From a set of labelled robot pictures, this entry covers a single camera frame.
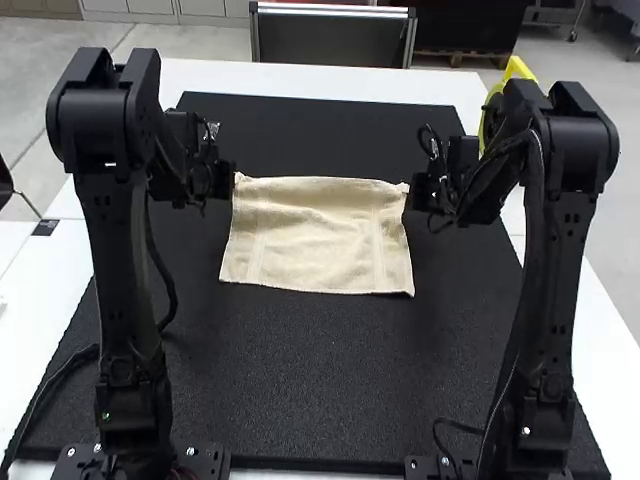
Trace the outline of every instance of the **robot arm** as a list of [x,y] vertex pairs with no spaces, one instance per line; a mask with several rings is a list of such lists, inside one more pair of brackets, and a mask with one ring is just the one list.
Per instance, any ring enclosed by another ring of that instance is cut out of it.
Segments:
[[435,132],[428,143],[419,132],[429,164],[413,178],[409,205],[444,217],[441,225],[483,225],[498,218],[517,183],[524,186],[520,301],[469,478],[546,479],[566,467],[571,444],[571,340],[582,255],[619,140],[578,83],[558,82],[545,97],[535,82],[514,79],[494,108],[479,162],[476,137],[449,139],[445,157]]
[[156,50],[134,49],[114,67],[107,50],[83,48],[46,114],[91,243],[101,324],[95,415],[103,452],[117,459],[104,468],[130,480],[165,478],[175,457],[171,388],[147,285],[147,195],[183,207],[228,199],[233,187],[233,165],[217,158],[208,124],[163,112],[159,81]]

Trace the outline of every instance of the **beige towel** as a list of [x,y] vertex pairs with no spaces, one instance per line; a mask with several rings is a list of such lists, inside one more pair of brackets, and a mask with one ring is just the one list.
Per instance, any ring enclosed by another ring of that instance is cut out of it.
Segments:
[[327,293],[415,293],[408,185],[236,174],[220,280]]

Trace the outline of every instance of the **black rubber mat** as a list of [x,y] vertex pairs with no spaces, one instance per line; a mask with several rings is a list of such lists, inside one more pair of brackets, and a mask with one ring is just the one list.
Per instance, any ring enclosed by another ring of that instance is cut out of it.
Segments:
[[[408,181],[424,157],[416,129],[462,132],[452,107],[186,93],[179,107],[222,122],[222,155],[253,176],[335,175]],[[437,416],[481,425],[514,316],[520,265],[500,222],[429,233],[405,213],[416,296],[322,295],[220,283],[230,204],[153,205],[180,308],[166,351],[176,437],[224,443],[236,458],[382,463],[435,453]],[[158,314],[166,299],[152,272]],[[89,285],[48,372],[97,339]],[[71,378],[21,454],[54,458],[93,442],[96,367]],[[445,434],[457,450],[474,438]],[[570,467],[609,478],[579,409]]]

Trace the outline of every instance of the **floor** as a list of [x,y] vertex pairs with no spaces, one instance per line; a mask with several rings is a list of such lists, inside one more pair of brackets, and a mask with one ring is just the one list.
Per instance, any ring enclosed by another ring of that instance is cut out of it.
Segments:
[[[564,32],[527,30],[516,46],[544,89],[555,80],[578,80],[617,125],[622,154],[598,204],[587,257],[622,317],[640,342],[640,65],[623,61],[628,45],[587,28],[574,44]],[[0,152],[16,187],[40,211],[66,180],[44,131],[46,99],[67,62],[83,45],[105,46],[116,61],[133,47],[155,47],[166,57],[250,60],[249,32],[216,27],[129,25],[0,18]],[[418,60],[415,68],[448,68],[444,61]],[[487,87],[500,72],[485,61],[463,62]],[[35,215],[14,196],[0,220],[32,221]]]

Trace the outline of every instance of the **table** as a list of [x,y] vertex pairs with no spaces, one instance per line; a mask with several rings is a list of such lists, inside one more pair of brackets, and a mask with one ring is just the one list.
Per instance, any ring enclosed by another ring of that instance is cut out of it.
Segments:
[[[163,108],[175,106],[185,90],[454,105],[469,134],[477,130],[480,106],[486,95],[479,77],[466,72],[165,60],[160,93]],[[502,216],[519,255],[524,250],[521,205],[522,191],[516,190]],[[1,449],[9,441],[39,384],[92,275],[86,229],[70,181],[47,216],[62,219],[54,234],[30,237],[0,279],[0,295],[9,303],[0,317],[0,381],[12,386],[3,388],[5,393],[0,398]],[[633,405],[640,397],[640,382],[624,374],[640,366],[640,349],[586,259],[576,313],[573,358],[575,389],[613,478],[633,478],[633,434],[640,428],[640,414],[634,411]],[[18,462],[11,476],[14,480],[44,479],[50,476],[51,469],[52,465]],[[234,479],[243,475],[252,478],[297,476],[256,472],[233,472],[232,475]]]

